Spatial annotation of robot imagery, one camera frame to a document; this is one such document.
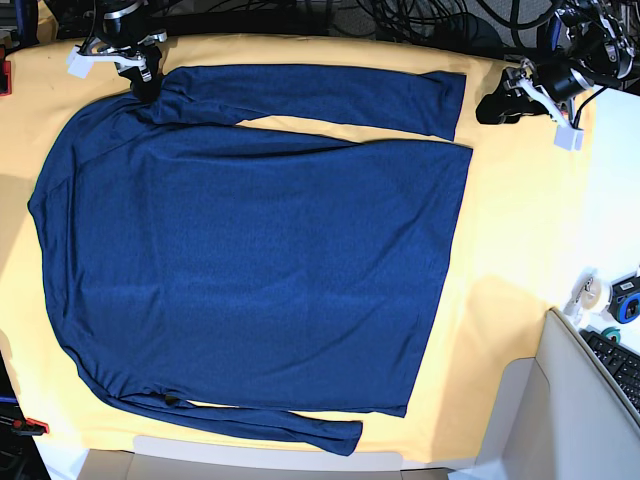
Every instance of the yellow tablecloth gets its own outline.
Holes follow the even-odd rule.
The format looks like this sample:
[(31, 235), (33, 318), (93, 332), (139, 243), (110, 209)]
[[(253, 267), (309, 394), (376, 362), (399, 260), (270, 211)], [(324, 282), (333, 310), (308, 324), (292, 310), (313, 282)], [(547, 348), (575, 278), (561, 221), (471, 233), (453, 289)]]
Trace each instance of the yellow tablecloth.
[[(473, 147), (474, 154), (449, 273), (407, 416), (313, 416), (361, 419), (361, 452), (396, 451), (423, 462), (475, 456), (505, 366), (535, 354), (545, 310), (562, 301), (573, 282), (566, 266), (579, 231), (589, 146), (582, 153), (554, 147), (555, 124), (547, 117), (479, 125), (475, 107), (495, 89), (503, 68), (486, 59), (330, 38), (184, 37), (171, 39), (168, 46), (165, 72), (190, 65), (312, 63), (467, 75), (455, 140)], [(43, 441), (65, 445), (126, 450), (136, 435), (144, 434), (312, 450), (306, 444), (201, 432), (108, 407), (78, 378), (74, 363), (58, 346), (45, 311), (41, 253), (26, 203), (69, 118), (87, 103), (128, 88), (111, 64), (96, 65), (84, 80), (68, 75), (70, 48), (71, 43), (58, 43), (11, 56), (14, 92), (0, 98), (0, 349), (24, 414), (49, 423), (51, 433)], [(591, 108), (582, 122), (588, 143)], [(243, 123), (352, 141), (420, 138), (290, 117)]]

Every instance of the roll of tape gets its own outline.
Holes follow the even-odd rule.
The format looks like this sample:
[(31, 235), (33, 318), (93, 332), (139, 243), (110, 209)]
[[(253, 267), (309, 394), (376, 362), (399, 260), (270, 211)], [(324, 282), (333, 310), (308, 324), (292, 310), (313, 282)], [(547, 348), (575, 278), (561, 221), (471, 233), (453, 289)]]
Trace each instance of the roll of tape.
[(629, 323), (640, 316), (640, 293), (629, 295), (622, 305), (618, 308), (618, 316), (616, 320), (620, 323)]
[(609, 340), (613, 340), (616, 343), (620, 343), (620, 329), (616, 327), (607, 327), (602, 331), (602, 336), (607, 337)]
[(611, 285), (604, 280), (594, 278), (588, 290), (580, 297), (580, 306), (588, 312), (600, 313), (611, 300)]

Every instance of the navy blue long-sleeve shirt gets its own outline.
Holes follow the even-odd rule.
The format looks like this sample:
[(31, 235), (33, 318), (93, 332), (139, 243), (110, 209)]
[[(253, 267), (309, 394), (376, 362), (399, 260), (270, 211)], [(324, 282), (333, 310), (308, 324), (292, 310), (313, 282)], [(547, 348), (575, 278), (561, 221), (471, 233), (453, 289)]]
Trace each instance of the navy blue long-sleeve shirt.
[(122, 410), (343, 455), (360, 422), (290, 411), (403, 416), (471, 151), (233, 125), (292, 115), (451, 140), (463, 92), (442, 72), (197, 67), (152, 105), (82, 109), (29, 201), (80, 377)]

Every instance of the blue tape roll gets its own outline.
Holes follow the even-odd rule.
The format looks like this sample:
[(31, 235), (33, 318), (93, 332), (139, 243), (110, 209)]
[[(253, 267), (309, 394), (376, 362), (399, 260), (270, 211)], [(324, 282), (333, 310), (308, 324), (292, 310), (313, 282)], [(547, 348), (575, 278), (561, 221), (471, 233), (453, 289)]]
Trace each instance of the blue tape roll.
[(607, 327), (602, 331), (602, 336), (607, 337), (609, 340), (613, 340), (616, 343), (620, 343), (620, 329), (616, 327)]
[(636, 309), (635, 315), (631, 315), (629, 318), (625, 318), (625, 315), (627, 314), (627, 307), (634, 300), (640, 302), (640, 293), (629, 295), (627, 298), (625, 298), (624, 302), (622, 302), (622, 305), (618, 307), (618, 315), (616, 315), (616, 320), (618, 322), (629, 323), (638, 318), (638, 316), (640, 315), (640, 306), (638, 306), (638, 308)]

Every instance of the computer keyboard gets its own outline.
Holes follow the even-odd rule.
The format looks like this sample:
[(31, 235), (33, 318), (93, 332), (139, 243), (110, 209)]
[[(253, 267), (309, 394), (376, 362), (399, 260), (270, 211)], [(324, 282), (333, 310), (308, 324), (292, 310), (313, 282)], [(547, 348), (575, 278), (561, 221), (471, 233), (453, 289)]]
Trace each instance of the computer keyboard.
[(640, 413), (640, 356), (596, 332), (580, 332), (596, 357)]

